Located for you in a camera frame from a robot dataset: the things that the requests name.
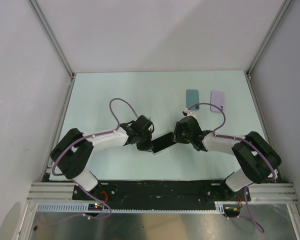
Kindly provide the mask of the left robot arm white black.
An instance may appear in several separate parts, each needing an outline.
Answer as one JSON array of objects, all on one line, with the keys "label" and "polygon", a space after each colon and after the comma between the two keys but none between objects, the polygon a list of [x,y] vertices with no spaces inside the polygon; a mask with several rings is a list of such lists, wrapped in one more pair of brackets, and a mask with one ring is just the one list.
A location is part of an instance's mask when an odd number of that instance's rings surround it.
[{"label": "left robot arm white black", "polygon": [[50,158],[61,175],[80,185],[84,195],[94,200],[100,196],[101,187],[97,177],[86,167],[92,152],[134,144],[140,151],[152,151],[153,131],[152,121],[144,115],[105,132],[84,134],[72,128],[51,151]]}]

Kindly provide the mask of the purple phone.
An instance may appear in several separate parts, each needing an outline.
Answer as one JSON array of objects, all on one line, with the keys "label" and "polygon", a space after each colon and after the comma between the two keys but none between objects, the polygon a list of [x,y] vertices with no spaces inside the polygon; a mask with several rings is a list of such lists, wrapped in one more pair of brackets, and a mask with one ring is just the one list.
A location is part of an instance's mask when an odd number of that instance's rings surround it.
[{"label": "purple phone", "polygon": [[220,90],[212,90],[210,94],[210,111],[220,113],[225,107],[225,93]]}]

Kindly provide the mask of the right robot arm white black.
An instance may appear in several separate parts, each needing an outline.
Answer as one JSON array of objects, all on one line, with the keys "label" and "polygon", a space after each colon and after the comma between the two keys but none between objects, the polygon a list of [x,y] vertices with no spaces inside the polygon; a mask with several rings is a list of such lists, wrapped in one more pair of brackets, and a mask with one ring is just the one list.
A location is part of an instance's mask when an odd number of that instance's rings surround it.
[{"label": "right robot arm white black", "polygon": [[191,144],[198,152],[220,152],[236,157],[240,169],[229,175],[221,187],[222,197],[228,201],[237,197],[239,190],[246,186],[275,180],[275,170],[282,163],[276,151],[259,133],[251,131],[243,136],[230,136],[203,131],[192,116],[176,123],[173,141]]}]

